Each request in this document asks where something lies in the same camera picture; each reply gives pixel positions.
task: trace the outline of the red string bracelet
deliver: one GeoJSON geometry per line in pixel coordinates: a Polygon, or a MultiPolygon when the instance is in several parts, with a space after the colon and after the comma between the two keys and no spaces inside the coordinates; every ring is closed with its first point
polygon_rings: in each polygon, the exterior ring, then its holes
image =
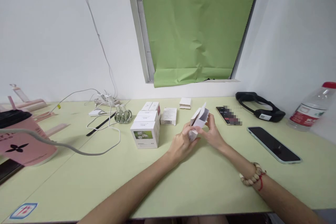
{"type": "Polygon", "coordinates": [[[265,175],[266,173],[262,173],[260,176],[259,176],[259,179],[260,179],[260,188],[258,189],[258,191],[261,191],[261,189],[263,188],[263,175],[265,175]]]}

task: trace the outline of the white plug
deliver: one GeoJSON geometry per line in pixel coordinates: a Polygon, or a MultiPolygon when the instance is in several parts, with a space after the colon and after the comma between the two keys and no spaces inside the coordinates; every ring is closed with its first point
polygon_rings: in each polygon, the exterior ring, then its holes
{"type": "Polygon", "coordinates": [[[98,96],[99,96],[103,101],[107,102],[107,99],[106,99],[105,95],[103,95],[103,94],[101,94],[101,93],[98,92],[98,96]]]}
{"type": "Polygon", "coordinates": [[[115,101],[115,99],[113,98],[112,95],[109,95],[109,96],[108,96],[108,95],[106,94],[105,97],[106,97],[106,101],[107,101],[107,102],[108,102],[108,100],[109,100],[109,97],[110,97],[110,102],[111,102],[111,103],[113,103],[113,102],[115,101]]]}
{"type": "Polygon", "coordinates": [[[90,113],[89,113],[89,116],[93,117],[93,116],[100,116],[102,114],[106,114],[105,111],[103,110],[100,110],[100,109],[97,109],[97,110],[92,110],[90,113]]]}

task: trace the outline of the phone screen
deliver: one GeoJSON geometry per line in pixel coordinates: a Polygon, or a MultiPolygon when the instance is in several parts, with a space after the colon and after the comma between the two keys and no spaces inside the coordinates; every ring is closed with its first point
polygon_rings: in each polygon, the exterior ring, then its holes
{"type": "Polygon", "coordinates": [[[242,125],[242,122],[239,121],[239,118],[236,118],[236,116],[230,111],[230,109],[226,107],[216,107],[216,109],[223,117],[227,125],[242,125]]]}
{"type": "Polygon", "coordinates": [[[251,131],[264,145],[266,145],[282,161],[300,161],[290,149],[280,143],[276,138],[261,127],[250,127],[251,131]]]}

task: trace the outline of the smartphone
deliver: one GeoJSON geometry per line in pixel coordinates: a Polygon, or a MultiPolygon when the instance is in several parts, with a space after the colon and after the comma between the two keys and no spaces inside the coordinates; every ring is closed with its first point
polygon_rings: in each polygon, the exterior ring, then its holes
{"type": "Polygon", "coordinates": [[[248,127],[247,131],[280,163],[301,163],[302,159],[287,146],[261,127],[248,127]]]}
{"type": "Polygon", "coordinates": [[[226,106],[216,107],[216,109],[227,125],[242,125],[243,124],[241,121],[239,121],[239,118],[236,118],[236,116],[226,106]]]}

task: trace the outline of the light green table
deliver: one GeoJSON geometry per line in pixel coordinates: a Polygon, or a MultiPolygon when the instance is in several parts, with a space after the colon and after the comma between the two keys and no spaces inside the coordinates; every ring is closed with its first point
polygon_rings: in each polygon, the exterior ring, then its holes
{"type": "MultiPolygon", "coordinates": [[[[136,114],[146,101],[164,107],[178,107],[180,99],[131,100],[127,107],[136,114]]],[[[312,209],[336,207],[336,145],[311,133],[295,131],[286,120],[272,123],[257,119],[240,108],[234,97],[193,98],[191,110],[178,110],[177,125],[162,125],[158,149],[137,149],[130,126],[119,125],[121,143],[102,156],[82,156],[61,149],[44,165],[25,168],[0,186],[0,221],[3,223],[69,222],[84,217],[113,191],[152,164],[170,146],[173,136],[207,102],[224,139],[248,160],[256,161],[267,173],[312,209]],[[228,105],[242,119],[243,126],[227,126],[216,106],[228,105]],[[303,162],[281,164],[250,134],[248,126],[261,126],[282,141],[303,162]],[[38,203],[24,220],[7,217],[23,203],[38,203]]],[[[91,138],[85,128],[92,119],[92,104],[63,103],[58,116],[41,122],[43,129],[58,123],[71,126],[52,136],[84,152],[102,152],[118,141],[118,132],[105,129],[91,138]]],[[[270,209],[252,189],[243,186],[234,167],[205,140],[193,154],[171,171],[145,198],[132,218],[267,212],[270,209]]]]}

